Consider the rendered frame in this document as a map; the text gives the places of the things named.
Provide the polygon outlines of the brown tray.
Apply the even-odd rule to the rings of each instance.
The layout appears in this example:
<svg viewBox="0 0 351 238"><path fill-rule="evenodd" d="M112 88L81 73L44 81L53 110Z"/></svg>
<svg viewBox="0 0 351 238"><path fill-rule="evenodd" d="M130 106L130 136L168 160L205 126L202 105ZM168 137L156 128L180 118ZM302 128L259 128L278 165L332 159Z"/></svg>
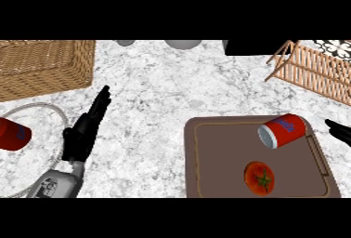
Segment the brown tray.
<svg viewBox="0 0 351 238"><path fill-rule="evenodd" d="M339 188L311 128L280 148L258 135L271 115L196 117L184 127L186 196L255 198L243 181L246 166L261 162L274 176L270 198L337 198Z"/></svg>

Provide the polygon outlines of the black appliance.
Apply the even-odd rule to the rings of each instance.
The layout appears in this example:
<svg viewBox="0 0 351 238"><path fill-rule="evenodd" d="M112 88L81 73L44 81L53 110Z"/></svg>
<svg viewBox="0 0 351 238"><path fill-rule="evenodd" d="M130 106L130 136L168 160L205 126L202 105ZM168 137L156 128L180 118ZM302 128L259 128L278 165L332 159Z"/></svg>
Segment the black appliance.
<svg viewBox="0 0 351 238"><path fill-rule="evenodd" d="M222 40L224 54L227 56L259 56L273 55L286 43L281 39L265 40Z"/></svg>

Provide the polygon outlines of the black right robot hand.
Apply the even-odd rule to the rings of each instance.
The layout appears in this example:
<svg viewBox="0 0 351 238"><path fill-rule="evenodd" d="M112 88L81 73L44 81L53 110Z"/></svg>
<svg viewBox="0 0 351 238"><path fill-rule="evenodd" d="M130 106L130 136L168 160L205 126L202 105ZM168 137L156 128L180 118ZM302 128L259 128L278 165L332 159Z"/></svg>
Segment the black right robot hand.
<svg viewBox="0 0 351 238"><path fill-rule="evenodd" d="M351 147L351 127L329 119L324 120L324 123L329 126L329 134Z"/></svg>

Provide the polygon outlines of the black and white patterned tile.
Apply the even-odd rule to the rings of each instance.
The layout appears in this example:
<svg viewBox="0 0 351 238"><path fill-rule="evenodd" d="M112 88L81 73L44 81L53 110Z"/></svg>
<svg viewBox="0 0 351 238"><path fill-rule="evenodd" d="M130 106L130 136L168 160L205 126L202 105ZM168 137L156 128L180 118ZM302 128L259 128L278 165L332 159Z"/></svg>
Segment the black and white patterned tile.
<svg viewBox="0 0 351 238"><path fill-rule="evenodd" d="M351 40L315 40L314 44L324 55L351 62Z"/></svg>

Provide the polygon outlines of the red tomato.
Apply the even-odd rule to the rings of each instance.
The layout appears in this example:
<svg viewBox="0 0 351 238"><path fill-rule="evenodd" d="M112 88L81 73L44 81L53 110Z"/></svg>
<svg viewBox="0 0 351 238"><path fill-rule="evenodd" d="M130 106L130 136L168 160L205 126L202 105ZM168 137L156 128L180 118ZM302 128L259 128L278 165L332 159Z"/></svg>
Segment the red tomato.
<svg viewBox="0 0 351 238"><path fill-rule="evenodd" d="M274 173L262 162L250 162L243 170L243 182L247 189L259 196L265 196L274 189Z"/></svg>

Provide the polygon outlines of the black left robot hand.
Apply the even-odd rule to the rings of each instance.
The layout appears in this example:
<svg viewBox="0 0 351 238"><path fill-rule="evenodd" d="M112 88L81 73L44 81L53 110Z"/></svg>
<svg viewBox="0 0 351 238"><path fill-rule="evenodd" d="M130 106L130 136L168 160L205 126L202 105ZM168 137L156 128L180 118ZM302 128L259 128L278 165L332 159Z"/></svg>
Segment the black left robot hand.
<svg viewBox="0 0 351 238"><path fill-rule="evenodd" d="M63 130L63 161L84 162L87 160L109 103L109 86L104 86L94 98L88 112L81 114L73 127Z"/></svg>

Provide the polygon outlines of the wooden tiered shelf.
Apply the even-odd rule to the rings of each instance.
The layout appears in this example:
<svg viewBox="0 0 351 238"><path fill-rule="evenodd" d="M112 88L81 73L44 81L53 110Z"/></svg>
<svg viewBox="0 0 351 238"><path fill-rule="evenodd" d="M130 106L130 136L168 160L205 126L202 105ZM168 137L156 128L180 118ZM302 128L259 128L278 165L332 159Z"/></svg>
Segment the wooden tiered shelf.
<svg viewBox="0 0 351 238"><path fill-rule="evenodd" d="M287 40L268 61L276 77L351 106L351 63Z"/></svg>

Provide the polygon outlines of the large grey round object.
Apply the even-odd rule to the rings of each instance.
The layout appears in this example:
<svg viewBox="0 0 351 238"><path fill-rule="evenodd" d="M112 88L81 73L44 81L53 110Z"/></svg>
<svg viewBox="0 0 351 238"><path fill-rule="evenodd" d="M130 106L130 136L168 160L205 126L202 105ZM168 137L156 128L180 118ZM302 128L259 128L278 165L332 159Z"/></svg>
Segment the large grey round object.
<svg viewBox="0 0 351 238"><path fill-rule="evenodd" d="M175 49L187 50L196 47L202 41L200 40L166 40L165 43Z"/></svg>

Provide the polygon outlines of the wicker basket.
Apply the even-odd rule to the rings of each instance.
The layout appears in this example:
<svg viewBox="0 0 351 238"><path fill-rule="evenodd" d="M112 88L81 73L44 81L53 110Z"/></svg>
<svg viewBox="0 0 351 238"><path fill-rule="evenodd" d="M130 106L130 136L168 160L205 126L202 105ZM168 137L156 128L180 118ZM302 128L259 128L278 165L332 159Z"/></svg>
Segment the wicker basket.
<svg viewBox="0 0 351 238"><path fill-rule="evenodd" d="M94 40L0 40L0 102L91 85Z"/></svg>

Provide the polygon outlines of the red can with blue print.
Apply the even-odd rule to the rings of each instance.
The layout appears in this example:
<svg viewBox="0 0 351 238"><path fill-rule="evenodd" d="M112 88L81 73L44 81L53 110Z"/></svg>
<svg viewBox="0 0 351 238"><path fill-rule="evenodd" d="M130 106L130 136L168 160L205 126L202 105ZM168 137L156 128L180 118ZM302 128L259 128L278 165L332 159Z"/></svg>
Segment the red can with blue print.
<svg viewBox="0 0 351 238"><path fill-rule="evenodd" d="M284 144L299 139L306 131L302 118L292 113L280 115L258 127L262 144L270 149L280 148Z"/></svg>
<svg viewBox="0 0 351 238"><path fill-rule="evenodd" d="M17 151L28 145L29 140L29 128L0 117L0 149Z"/></svg>

